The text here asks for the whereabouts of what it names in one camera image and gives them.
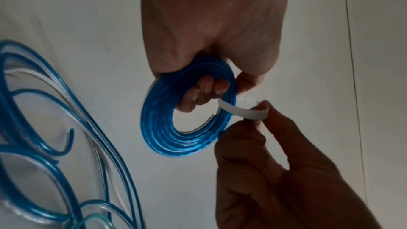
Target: white loop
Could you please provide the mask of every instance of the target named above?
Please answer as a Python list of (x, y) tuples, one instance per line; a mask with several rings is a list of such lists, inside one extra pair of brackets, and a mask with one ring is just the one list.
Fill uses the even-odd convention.
[(237, 116), (240, 116), (240, 117), (243, 117), (246, 119), (264, 120), (268, 116), (269, 108), (267, 108), (266, 110), (243, 109), (243, 108), (240, 108), (237, 106), (233, 106), (233, 105), (225, 102), (221, 98), (218, 100), (217, 103), (219, 104), (219, 107), (221, 107), (223, 110), (225, 110), (233, 115), (237, 115)]

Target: blue roll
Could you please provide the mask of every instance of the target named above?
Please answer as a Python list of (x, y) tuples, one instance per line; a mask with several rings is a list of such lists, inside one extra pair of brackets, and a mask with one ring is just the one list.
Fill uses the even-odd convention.
[(187, 90), (205, 75), (225, 79), (230, 87), (222, 99), (236, 105), (236, 80), (230, 66), (213, 56), (196, 57), (182, 70), (164, 74), (152, 86), (141, 113), (141, 132), (148, 146), (164, 156), (186, 156), (207, 147), (228, 125), (232, 114), (221, 109), (202, 127), (192, 132), (174, 128), (173, 112)]

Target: hand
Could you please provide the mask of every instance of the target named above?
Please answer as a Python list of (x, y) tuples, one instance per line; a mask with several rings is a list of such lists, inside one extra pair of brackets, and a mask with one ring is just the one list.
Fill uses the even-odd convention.
[(248, 121), (237, 122), (215, 146), (216, 221), (219, 229), (378, 229), (363, 201), (334, 163), (268, 102), (263, 121), (288, 156), (282, 168), (265, 138)]
[[(238, 94), (259, 85), (279, 55), (287, 0), (142, 0), (142, 27), (155, 76), (181, 70), (198, 54), (231, 60), (242, 72)], [(185, 93), (178, 108), (219, 98), (226, 80), (202, 77)]]

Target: blue wire coil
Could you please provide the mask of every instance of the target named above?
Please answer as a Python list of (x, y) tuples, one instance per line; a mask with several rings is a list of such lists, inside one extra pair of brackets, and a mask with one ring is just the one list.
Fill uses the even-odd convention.
[[(41, 90), (18, 89), (10, 91), (7, 85), (5, 73), (5, 64), (7, 60), (16, 61), (19, 65), (27, 67), (30, 70), (34, 70), (45, 76), (47, 79), (50, 79), (64, 92), (64, 95), (69, 98), (75, 111), (73, 111), (68, 105), (64, 104), (58, 98)], [(58, 161), (53, 159), (54, 157), (63, 156), (69, 153), (74, 141), (74, 130), (69, 130), (66, 147), (63, 151), (58, 151), (52, 148), (37, 134), (37, 132), (35, 132), (34, 128), (30, 125), (24, 114), (20, 111), (19, 107), (15, 103), (14, 97), (19, 94), (36, 94), (47, 98), (48, 100), (56, 103), (61, 109), (69, 114), (72, 119), (76, 120), (76, 122), (81, 125), (92, 141), (107, 154), (113, 165), (117, 168), (127, 193), (131, 218), (118, 207), (109, 203), (110, 197), (106, 174), (106, 164), (101, 158), (98, 161), (102, 176), (105, 200), (89, 200), (79, 204), (68, 180), (57, 167)], [(81, 209), (89, 205), (99, 205), (103, 209), (107, 209), (109, 211), (107, 213), (107, 220), (110, 221), (111, 213), (115, 213), (129, 226), (129, 228), (133, 229), (137, 228), (136, 209), (134, 205), (135, 200), (141, 228), (145, 228), (141, 204), (133, 179), (131, 178), (129, 170), (116, 148), (99, 128), (97, 123), (92, 119), (90, 114), (85, 110), (75, 95), (66, 86), (56, 71), (34, 50), (14, 41), (0, 42), (0, 134), (10, 144), (0, 145), (0, 153), (10, 153), (21, 156), (45, 170), (59, 188), (68, 209), (68, 213), (66, 214), (56, 213), (44, 209), (30, 201), (10, 179), (0, 159), (0, 193), (24, 214), (29, 214), (30, 216), (47, 222), (64, 222), (65, 228), (71, 228), (71, 226), (74, 225), (85, 228)]]
[(164, 74), (151, 87), (140, 121), (144, 140), (155, 152), (164, 156), (190, 155), (216, 140), (228, 125), (232, 114), (220, 109), (208, 122), (192, 132), (180, 132), (174, 128), (175, 107), (187, 90), (205, 75), (211, 75), (214, 80), (229, 81), (230, 87), (222, 99), (236, 104), (237, 86), (233, 71), (220, 58), (199, 56), (182, 70)]

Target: human hand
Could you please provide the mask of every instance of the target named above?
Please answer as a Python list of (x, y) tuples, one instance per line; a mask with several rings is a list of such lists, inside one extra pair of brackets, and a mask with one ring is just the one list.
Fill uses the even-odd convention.
[[(199, 54), (231, 60), (242, 72), (237, 93), (259, 85), (279, 55), (287, 0), (142, 0), (142, 27), (150, 68), (155, 76), (181, 70)], [(178, 108), (220, 98), (226, 80), (202, 77)]]
[(379, 229), (335, 164), (271, 104), (264, 101), (257, 108), (267, 105), (263, 123), (287, 155), (290, 169), (276, 163), (251, 122), (225, 130), (215, 146), (219, 229)]

